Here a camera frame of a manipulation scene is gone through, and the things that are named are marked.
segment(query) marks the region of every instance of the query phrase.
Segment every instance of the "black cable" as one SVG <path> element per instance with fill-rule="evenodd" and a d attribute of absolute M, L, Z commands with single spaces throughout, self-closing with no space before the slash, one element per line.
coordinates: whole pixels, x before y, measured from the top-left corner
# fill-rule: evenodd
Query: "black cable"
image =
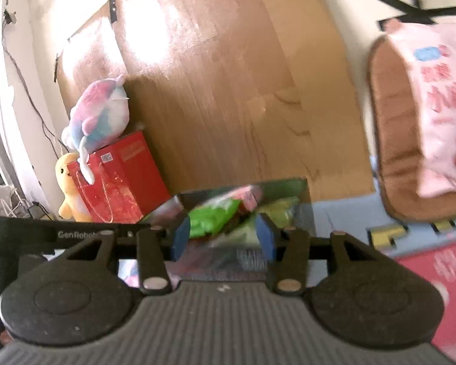
<path fill-rule="evenodd" d="M 45 138 L 49 140 L 50 146 L 52 147 L 52 150 L 54 151 L 54 154 L 55 154 L 56 158 L 59 159 L 59 155 L 58 155 L 58 153 L 56 151 L 56 148 L 54 147 L 54 144 L 52 143 L 51 138 L 46 134 L 46 130 L 47 130 L 47 132 L 49 132 L 49 134 L 52 137 L 56 138 L 56 136 L 54 135 L 54 133 L 52 133 L 49 130 L 49 128 L 47 127 L 46 123 L 44 122 L 44 119 L 42 118 L 41 113 L 39 112 L 39 110 L 35 106 L 34 101 L 32 100 L 32 97 L 30 96 L 29 88 L 27 86 L 27 83 L 25 82 L 24 76 L 22 75 L 22 72 L 20 71 L 20 68 L 18 67 L 17 61 L 14 59 L 14 57 L 11 55 L 11 53 L 7 49 L 7 46 L 5 44 L 5 36 L 3 36 L 2 46 L 3 46 L 3 51 L 8 55 L 8 57 L 10 57 L 10 59 L 11 59 L 11 61 L 13 63 L 13 66 L 15 67 L 15 69 L 17 71 L 17 75 L 18 75 L 18 77 L 20 79 L 20 82 L 22 82 L 22 86 L 24 87 L 25 93 L 27 94 L 27 97 L 29 99 L 30 105 L 32 106 L 32 108 L 34 109 L 35 113 L 39 116 L 39 119 L 41 120 L 42 133 L 44 133 Z M 62 147 L 64 147 L 64 149 L 67 152 L 69 152 L 69 149 L 63 144 L 63 142 L 60 139 L 57 139 L 57 141 L 59 142 L 59 144 Z"/>

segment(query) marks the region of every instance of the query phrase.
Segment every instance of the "gray ribbed surface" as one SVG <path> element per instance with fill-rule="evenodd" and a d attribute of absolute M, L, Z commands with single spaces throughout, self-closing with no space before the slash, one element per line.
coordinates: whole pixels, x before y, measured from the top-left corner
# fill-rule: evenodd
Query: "gray ribbed surface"
<path fill-rule="evenodd" d="M 445 365 L 431 345 L 380 352 L 329 335 L 304 303 L 271 294 L 263 283 L 183 282 L 146 298 L 135 317 L 95 343 L 44 349 L 14 342 L 0 365 Z"/>

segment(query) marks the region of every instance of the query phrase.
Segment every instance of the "red gift bag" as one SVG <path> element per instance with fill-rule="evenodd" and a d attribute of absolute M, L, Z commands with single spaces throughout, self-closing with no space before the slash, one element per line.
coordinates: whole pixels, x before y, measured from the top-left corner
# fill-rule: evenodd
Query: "red gift bag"
<path fill-rule="evenodd" d="M 90 154 L 88 166 L 93 185 L 78 162 L 67 165 L 95 222 L 137 223 L 171 198 L 140 131 Z"/>

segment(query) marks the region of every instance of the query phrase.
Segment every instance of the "wooden board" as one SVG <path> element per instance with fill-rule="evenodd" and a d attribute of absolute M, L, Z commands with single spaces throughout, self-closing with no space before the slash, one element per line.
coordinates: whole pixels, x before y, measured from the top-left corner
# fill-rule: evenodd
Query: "wooden board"
<path fill-rule="evenodd" d="M 126 70 L 131 130 L 143 128 L 173 193 L 293 176 L 307 177 L 313 200 L 372 192 L 355 89 L 323 0 L 116 4 L 118 21 L 101 21 L 111 33 L 81 38 L 96 14 L 64 50 L 62 66 L 75 39 L 91 41 L 72 74 L 58 73 L 64 104 Z M 113 52 L 104 34 L 115 35 Z"/>

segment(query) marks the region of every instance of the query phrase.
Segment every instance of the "pink and blue plush toy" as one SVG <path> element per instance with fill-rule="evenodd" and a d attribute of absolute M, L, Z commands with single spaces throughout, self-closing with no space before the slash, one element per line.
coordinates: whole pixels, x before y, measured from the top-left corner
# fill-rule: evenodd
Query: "pink and blue plush toy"
<path fill-rule="evenodd" d="M 71 109 L 71 120 L 63 130 L 64 144 L 79 151 L 81 172 L 89 184 L 95 182 L 87 165 L 89 154 L 112 144 L 128 124 L 130 116 L 124 82 L 124 75 L 93 82 Z"/>

